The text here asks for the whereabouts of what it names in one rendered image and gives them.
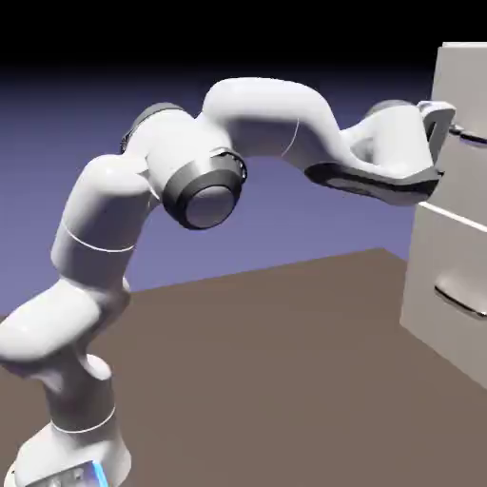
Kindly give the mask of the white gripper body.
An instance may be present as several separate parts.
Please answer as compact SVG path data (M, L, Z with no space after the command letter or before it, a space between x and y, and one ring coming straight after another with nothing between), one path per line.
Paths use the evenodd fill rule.
M440 153L449 134L456 109L441 101L420 101L417 104L423 119L426 138L431 153Z

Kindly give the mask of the dark metal drawer handle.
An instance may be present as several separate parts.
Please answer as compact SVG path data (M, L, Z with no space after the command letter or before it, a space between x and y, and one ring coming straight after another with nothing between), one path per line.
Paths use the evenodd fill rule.
M487 146L487 137L475 134L463 127L463 131L460 134L452 134L458 137L461 141L469 144L474 144L477 146Z

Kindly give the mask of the light grey cabinet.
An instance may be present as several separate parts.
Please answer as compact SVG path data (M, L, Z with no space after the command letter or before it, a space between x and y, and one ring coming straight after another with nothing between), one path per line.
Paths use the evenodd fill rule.
M438 49L432 98L457 113L416 209L400 323L487 389L487 42Z

